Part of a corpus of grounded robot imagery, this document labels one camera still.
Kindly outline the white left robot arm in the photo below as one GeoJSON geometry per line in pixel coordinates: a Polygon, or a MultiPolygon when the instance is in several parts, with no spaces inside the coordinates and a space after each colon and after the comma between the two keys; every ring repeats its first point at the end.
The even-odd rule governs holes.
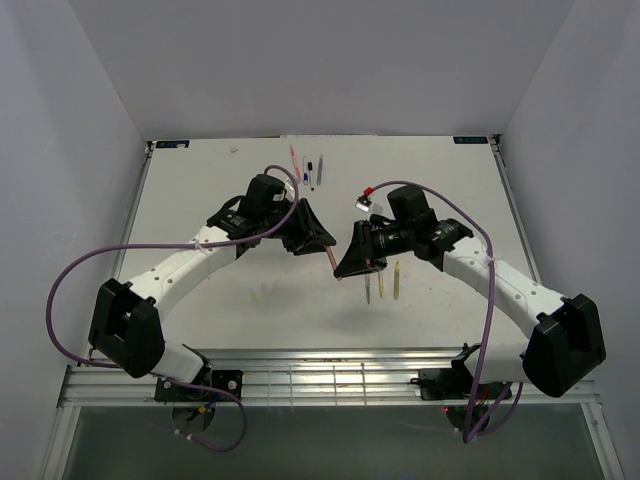
{"type": "Polygon", "coordinates": [[[207,358],[166,340],[162,322],[211,274],[263,238],[281,241],[295,256],[335,246],[308,200],[294,195],[292,185],[258,174],[245,194],[229,199],[207,219],[187,248],[126,282],[106,281],[98,290],[90,345],[133,378],[172,378],[188,398],[205,397],[212,387],[207,358]]]}

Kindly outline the red gel pen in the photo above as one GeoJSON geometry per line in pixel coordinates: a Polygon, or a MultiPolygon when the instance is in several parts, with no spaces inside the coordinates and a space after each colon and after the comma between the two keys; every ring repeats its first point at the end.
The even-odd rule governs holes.
{"type": "Polygon", "coordinates": [[[292,166],[294,168],[296,182],[300,183],[303,180],[303,175],[302,175],[302,171],[300,169],[300,165],[299,165],[298,160],[297,160],[297,156],[296,156],[294,147],[292,145],[289,146],[289,153],[290,153],[290,157],[291,157],[291,161],[292,161],[292,166]]]}

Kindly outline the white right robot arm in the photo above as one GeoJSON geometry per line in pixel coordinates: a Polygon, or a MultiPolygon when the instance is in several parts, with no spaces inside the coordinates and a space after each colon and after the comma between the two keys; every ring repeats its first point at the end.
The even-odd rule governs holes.
{"type": "Polygon", "coordinates": [[[598,308],[584,294],[569,298],[498,259],[479,228],[439,219],[423,188],[398,182],[388,196],[391,217],[373,210],[373,189],[357,199],[367,219],[355,222],[349,247],[334,270],[338,279],[383,271],[391,256],[411,252],[484,297],[522,332],[526,344],[464,345],[448,368],[423,374],[431,398],[474,397],[485,387],[530,383],[559,398],[606,359],[598,308]]]}

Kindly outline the orange highlighter pen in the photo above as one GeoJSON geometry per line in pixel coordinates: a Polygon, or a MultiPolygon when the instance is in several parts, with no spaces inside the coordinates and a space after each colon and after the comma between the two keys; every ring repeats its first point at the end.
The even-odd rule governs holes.
{"type": "Polygon", "coordinates": [[[337,269],[337,267],[338,267],[338,262],[337,262],[337,260],[336,260],[336,257],[335,257],[335,255],[334,255],[334,253],[333,253],[333,249],[332,249],[332,247],[331,247],[331,246],[329,246],[329,245],[324,245],[324,249],[325,249],[326,255],[327,255],[327,257],[328,257],[328,260],[329,260],[329,262],[330,262],[330,266],[331,266],[331,270],[332,270],[332,273],[333,273],[334,278],[335,278],[337,281],[341,281],[341,280],[342,280],[342,278],[341,278],[340,276],[337,276],[337,275],[335,274],[335,271],[336,271],[336,269],[337,269]]]}

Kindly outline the yellow highlighter pen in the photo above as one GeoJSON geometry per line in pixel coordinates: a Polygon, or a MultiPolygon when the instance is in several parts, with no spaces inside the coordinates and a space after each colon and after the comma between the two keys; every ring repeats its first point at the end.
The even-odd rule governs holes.
{"type": "Polygon", "coordinates": [[[393,299],[399,300],[400,296],[400,278],[401,278],[401,265],[399,261],[395,262],[394,276],[393,276],[393,299]]]}

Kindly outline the yellow gel pen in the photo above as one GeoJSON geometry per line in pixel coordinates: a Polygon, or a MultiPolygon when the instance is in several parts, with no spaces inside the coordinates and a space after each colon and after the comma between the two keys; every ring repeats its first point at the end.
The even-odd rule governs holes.
{"type": "Polygon", "coordinates": [[[384,298],[384,291],[385,291],[383,271],[377,272],[377,284],[378,284],[378,294],[379,294],[379,297],[382,299],[384,298]]]}

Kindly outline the blue gel pen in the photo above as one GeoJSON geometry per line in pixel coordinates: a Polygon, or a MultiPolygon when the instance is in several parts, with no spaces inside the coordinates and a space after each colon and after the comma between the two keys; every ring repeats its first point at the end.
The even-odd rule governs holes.
{"type": "Polygon", "coordinates": [[[303,184],[309,185],[309,168],[308,168],[308,159],[306,156],[302,158],[302,167],[303,167],[303,184]]]}

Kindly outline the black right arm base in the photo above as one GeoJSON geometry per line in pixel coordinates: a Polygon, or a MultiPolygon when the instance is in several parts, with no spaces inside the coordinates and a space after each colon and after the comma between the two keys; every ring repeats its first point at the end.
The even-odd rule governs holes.
{"type": "MultiPolygon", "coordinates": [[[[466,369],[440,368],[420,369],[409,383],[417,386],[422,400],[468,400],[473,376],[466,369]]],[[[478,385],[475,401],[495,400],[503,391],[505,383],[491,382],[478,385]]]]}

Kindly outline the green gel pen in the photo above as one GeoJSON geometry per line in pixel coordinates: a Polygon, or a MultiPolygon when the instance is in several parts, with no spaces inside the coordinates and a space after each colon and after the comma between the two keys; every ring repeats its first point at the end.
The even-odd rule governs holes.
{"type": "Polygon", "coordinates": [[[371,275],[366,274],[364,277],[365,298],[367,305],[371,304],[371,275]]]}

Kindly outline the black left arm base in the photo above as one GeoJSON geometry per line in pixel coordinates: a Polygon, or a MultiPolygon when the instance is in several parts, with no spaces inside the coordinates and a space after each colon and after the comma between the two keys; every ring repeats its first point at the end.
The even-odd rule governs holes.
{"type": "MultiPolygon", "coordinates": [[[[196,376],[192,385],[215,388],[240,399],[242,397],[243,377],[244,372],[242,370],[212,370],[205,368],[196,376]]],[[[229,398],[208,390],[190,389],[175,385],[168,380],[159,379],[156,382],[154,400],[164,403],[208,403],[211,401],[229,401],[229,398]]]]}

